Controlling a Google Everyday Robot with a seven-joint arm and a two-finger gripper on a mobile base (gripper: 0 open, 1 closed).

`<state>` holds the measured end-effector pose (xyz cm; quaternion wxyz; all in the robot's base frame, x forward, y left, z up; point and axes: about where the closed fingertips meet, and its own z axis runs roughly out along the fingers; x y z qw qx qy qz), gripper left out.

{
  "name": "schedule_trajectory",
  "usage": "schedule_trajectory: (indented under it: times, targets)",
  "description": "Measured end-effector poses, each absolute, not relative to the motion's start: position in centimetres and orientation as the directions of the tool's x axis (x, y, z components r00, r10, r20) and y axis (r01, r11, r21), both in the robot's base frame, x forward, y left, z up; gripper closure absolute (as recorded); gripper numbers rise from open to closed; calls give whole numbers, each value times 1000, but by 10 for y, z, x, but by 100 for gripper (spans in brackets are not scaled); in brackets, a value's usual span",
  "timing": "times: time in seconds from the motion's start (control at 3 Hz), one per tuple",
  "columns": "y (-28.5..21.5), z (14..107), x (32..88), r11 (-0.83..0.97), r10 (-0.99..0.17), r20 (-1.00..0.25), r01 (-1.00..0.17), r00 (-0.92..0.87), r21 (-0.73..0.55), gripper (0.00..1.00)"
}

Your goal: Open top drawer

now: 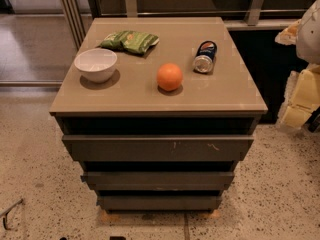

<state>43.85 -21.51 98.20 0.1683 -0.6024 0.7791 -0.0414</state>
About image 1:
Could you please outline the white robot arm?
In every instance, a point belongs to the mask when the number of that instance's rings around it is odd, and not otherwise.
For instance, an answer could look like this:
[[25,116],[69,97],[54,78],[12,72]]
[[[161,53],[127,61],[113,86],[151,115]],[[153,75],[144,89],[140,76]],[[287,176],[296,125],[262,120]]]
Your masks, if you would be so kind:
[[277,120],[279,128],[299,129],[320,107],[320,0],[280,32],[275,42],[294,45],[297,57],[308,63],[300,73],[290,73]]

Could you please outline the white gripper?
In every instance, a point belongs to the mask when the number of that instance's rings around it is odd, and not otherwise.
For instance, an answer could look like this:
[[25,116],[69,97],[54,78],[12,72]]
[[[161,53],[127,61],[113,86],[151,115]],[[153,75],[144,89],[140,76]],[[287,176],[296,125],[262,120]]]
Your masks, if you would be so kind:
[[[275,42],[295,45],[300,22],[301,20],[297,20],[278,33]],[[294,107],[285,108],[281,123],[292,128],[301,128],[310,118],[310,113],[320,106],[320,65],[310,64],[299,73],[290,104]]]

